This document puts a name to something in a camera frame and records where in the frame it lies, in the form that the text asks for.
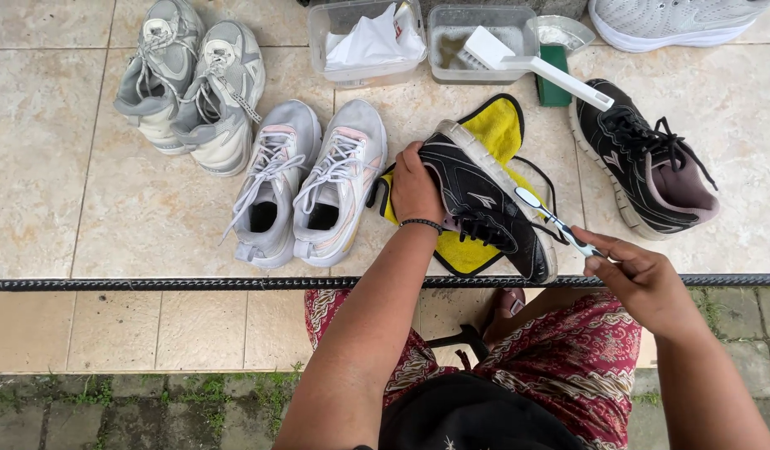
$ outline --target tiled table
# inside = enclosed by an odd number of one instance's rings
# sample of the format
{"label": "tiled table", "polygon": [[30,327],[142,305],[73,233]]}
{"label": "tiled table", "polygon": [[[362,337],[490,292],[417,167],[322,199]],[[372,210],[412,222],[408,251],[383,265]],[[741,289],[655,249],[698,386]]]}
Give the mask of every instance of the tiled table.
{"label": "tiled table", "polygon": [[[268,76],[262,115],[299,98],[326,125],[346,101],[365,98],[385,122],[392,162],[439,120],[507,92],[526,118],[519,155],[555,183],[561,218],[665,253],[683,274],[770,274],[770,9],[728,45],[630,55],[596,42],[569,61],[581,79],[618,83],[648,119],[668,117],[721,189],[717,219],[657,243],[630,233],[607,177],[575,148],[567,110],[541,108],[531,76],[510,87],[440,86],[425,63],[410,83],[334,90],[310,67],[306,11],[295,2],[194,3],[207,25],[236,18],[255,32]],[[161,155],[114,111],[149,4],[0,0],[0,280],[360,276],[395,230],[373,210],[333,268],[235,261],[231,237],[219,241],[242,176],[216,178],[187,155]],[[583,258],[559,247],[560,274],[580,274]],[[448,273],[433,262],[428,275]],[[483,275],[517,272],[502,260]]]}

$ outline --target sneaker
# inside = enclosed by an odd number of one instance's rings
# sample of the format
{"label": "sneaker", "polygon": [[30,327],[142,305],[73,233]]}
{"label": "sneaker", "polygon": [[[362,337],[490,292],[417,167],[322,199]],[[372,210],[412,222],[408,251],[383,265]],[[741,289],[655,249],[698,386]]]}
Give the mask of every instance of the sneaker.
{"label": "sneaker", "polygon": [[299,100],[280,103],[262,122],[223,237],[234,229],[235,258],[272,269],[293,258],[291,205],[321,149],[321,125]]}
{"label": "sneaker", "polygon": [[580,149],[610,177],[624,222],[648,240],[665,240],[714,218],[719,200],[705,189],[699,172],[718,188],[684,138],[671,133],[666,118],[652,130],[616,85],[602,79],[587,84],[615,103],[601,112],[578,98],[569,108],[571,127]]}
{"label": "sneaker", "polygon": [[166,155],[187,153],[171,132],[193,80],[204,24],[184,0],[157,0],[138,36],[138,50],[121,77],[113,106]]}
{"label": "sneaker", "polygon": [[348,255],[374,180],[388,160],[380,114],[361,99],[330,120],[321,152],[293,202],[294,255],[327,268]]}
{"label": "sneaker", "polygon": [[743,33],[769,5],[770,0],[590,0],[588,11],[608,44],[640,53],[718,46]]}
{"label": "sneaker", "polygon": [[442,193],[461,241],[470,236],[493,245],[531,283],[556,278],[551,231],[542,216],[519,199],[513,191],[518,185],[474,135],[457,122],[443,120],[419,156]]}
{"label": "sneaker", "polygon": [[208,173],[237,175],[246,168],[251,121],[266,71],[255,36],[245,25],[225,20],[202,43],[193,84],[171,129]]}

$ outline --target white sneaker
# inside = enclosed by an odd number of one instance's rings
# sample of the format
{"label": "white sneaker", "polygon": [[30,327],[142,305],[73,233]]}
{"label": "white sneaker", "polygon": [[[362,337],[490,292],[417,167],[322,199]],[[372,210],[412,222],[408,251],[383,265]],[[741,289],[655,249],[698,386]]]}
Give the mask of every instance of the white sneaker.
{"label": "white sneaker", "polygon": [[249,161],[251,122],[266,71],[251,30],[225,20],[210,28],[202,43],[193,84],[171,129],[202,169],[232,176]]}
{"label": "white sneaker", "polygon": [[293,258],[291,204],[321,149],[321,125],[299,100],[280,103],[262,122],[224,238],[234,229],[235,258],[271,269]]}
{"label": "white sneaker", "polygon": [[170,125],[193,80],[202,36],[202,19],[187,2],[157,0],[143,19],[138,50],[113,102],[130,125],[166,155],[187,153]]}
{"label": "white sneaker", "polygon": [[618,50],[718,46],[748,28],[770,0],[590,0],[590,18]]}
{"label": "white sneaker", "polygon": [[388,160],[377,111],[361,99],[330,121],[319,158],[293,202],[294,255],[327,268],[349,253],[374,180]]}

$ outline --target toothbrush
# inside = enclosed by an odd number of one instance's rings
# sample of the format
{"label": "toothbrush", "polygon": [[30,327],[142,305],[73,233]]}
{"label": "toothbrush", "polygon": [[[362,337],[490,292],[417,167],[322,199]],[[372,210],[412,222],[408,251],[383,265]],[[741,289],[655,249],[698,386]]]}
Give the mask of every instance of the toothbrush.
{"label": "toothbrush", "polygon": [[548,217],[551,222],[557,227],[558,230],[562,233],[563,236],[566,236],[566,239],[574,244],[574,247],[577,248],[577,250],[580,251],[585,256],[601,256],[604,258],[605,256],[602,255],[602,253],[599,250],[596,250],[596,247],[590,245],[589,243],[585,243],[581,240],[578,240],[576,236],[574,236],[574,233],[571,232],[571,229],[560,221],[554,214],[551,214],[549,212],[549,209],[546,209],[546,207],[543,206],[543,203],[538,200],[538,197],[535,197],[532,195],[532,193],[529,190],[526,190],[522,187],[518,187],[515,189],[515,194],[519,196],[522,202],[526,203],[527,206],[530,208],[534,208],[542,212],[546,217]]}
{"label": "toothbrush", "polygon": [[613,99],[588,86],[537,56],[515,56],[513,50],[502,43],[482,25],[463,45],[457,57],[474,69],[531,70],[571,94],[590,103],[601,111],[613,106]]}

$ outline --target white tissue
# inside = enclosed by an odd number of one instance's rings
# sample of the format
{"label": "white tissue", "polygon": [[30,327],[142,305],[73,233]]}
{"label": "white tissue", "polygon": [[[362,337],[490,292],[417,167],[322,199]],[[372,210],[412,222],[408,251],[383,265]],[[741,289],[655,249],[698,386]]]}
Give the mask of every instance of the white tissue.
{"label": "white tissue", "polygon": [[410,5],[402,5],[394,17],[396,4],[377,18],[361,17],[346,37],[327,35],[325,70],[349,70],[387,63],[419,60],[425,49],[415,31]]}

